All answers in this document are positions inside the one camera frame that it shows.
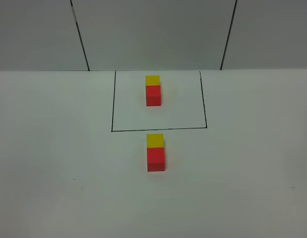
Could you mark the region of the red template cube block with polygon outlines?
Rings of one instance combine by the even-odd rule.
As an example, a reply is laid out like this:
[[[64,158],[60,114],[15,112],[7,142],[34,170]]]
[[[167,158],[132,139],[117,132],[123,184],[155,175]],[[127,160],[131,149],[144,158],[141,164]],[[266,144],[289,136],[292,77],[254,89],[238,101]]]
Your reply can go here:
[[[161,86],[150,85],[146,86],[146,105],[161,106]]]

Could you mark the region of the yellow template cube block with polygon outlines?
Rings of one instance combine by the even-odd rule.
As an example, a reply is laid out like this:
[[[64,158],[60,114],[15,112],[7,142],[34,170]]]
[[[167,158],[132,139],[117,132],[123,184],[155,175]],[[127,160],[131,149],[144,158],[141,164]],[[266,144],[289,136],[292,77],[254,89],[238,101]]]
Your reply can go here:
[[[160,86],[160,76],[159,75],[146,75],[146,86]]]

